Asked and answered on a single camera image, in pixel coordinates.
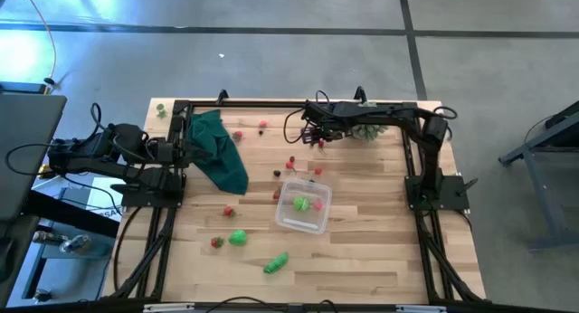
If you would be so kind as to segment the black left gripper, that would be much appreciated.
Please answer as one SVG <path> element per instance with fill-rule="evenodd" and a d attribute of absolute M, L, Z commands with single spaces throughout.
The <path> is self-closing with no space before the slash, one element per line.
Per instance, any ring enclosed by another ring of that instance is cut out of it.
<path fill-rule="evenodd" d="M 195 152 L 183 156 L 185 152 Z M 183 166 L 187 164 L 206 164 L 213 159 L 212 153 L 200 153 L 202 149 L 194 144 L 179 138 L 167 141 L 159 138 L 156 145 L 156 162 L 163 166 Z"/>

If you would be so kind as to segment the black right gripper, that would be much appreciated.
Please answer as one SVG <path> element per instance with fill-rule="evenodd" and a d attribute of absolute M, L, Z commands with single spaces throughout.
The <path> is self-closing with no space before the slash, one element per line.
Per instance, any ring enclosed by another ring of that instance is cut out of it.
<path fill-rule="evenodd" d="M 316 102 L 307 101 L 305 103 L 304 113 L 302 114 L 301 119 L 306 120 L 309 124 L 317 128 L 317 141 L 324 139 L 327 135 L 327 131 L 341 133 L 348 132 L 348 126 L 343 119 L 335 116 L 327 108 L 317 104 Z M 301 130 L 302 143 L 308 145 L 314 144 L 314 132 L 314 128 L 303 128 Z"/>

